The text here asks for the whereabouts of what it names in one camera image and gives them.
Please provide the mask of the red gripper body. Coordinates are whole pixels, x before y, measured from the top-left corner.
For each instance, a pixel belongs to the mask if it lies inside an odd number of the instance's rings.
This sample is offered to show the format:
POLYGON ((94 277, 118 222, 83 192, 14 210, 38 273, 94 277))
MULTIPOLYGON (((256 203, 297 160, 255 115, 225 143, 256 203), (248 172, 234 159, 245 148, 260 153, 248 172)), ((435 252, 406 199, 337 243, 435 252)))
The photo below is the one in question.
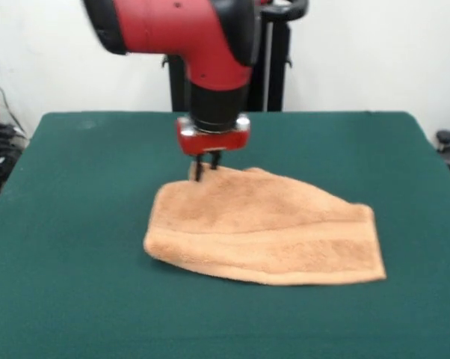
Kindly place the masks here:
POLYGON ((239 150, 250 137, 250 118, 239 115, 235 126, 226 132, 208 133, 199 130, 189 117, 178 117, 176 132, 179 146, 185 155, 197 156, 211 151, 239 150))

